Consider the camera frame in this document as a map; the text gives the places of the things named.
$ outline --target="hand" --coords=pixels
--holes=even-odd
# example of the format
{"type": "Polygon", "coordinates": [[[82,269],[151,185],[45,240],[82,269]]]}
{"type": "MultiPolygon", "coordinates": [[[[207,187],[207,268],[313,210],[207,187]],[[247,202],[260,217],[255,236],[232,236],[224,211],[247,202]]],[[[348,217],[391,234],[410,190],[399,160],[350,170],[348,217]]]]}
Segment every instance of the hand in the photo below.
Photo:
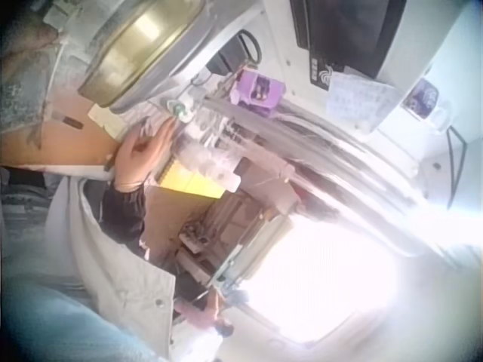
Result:
{"type": "Polygon", "coordinates": [[[119,192],[138,189],[159,162],[164,151],[171,145],[174,118],[164,122],[154,137],[141,139],[142,124],[128,133],[115,157],[114,188],[119,192]]]}

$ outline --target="finger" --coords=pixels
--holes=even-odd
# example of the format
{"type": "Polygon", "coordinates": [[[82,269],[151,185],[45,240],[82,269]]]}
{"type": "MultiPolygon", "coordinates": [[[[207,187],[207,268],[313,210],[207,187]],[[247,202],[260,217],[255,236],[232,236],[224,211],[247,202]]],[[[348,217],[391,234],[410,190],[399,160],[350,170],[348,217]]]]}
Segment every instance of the finger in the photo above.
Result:
{"type": "Polygon", "coordinates": [[[125,140],[121,144],[121,147],[119,148],[118,155],[124,157],[126,155],[130,155],[133,152],[133,148],[136,146],[136,143],[140,138],[141,128],[141,124],[136,124],[134,127],[131,128],[125,140]]]}
{"type": "Polygon", "coordinates": [[[146,158],[157,158],[169,145],[174,132],[174,118],[168,119],[156,132],[156,135],[149,141],[144,155],[146,158]]]}

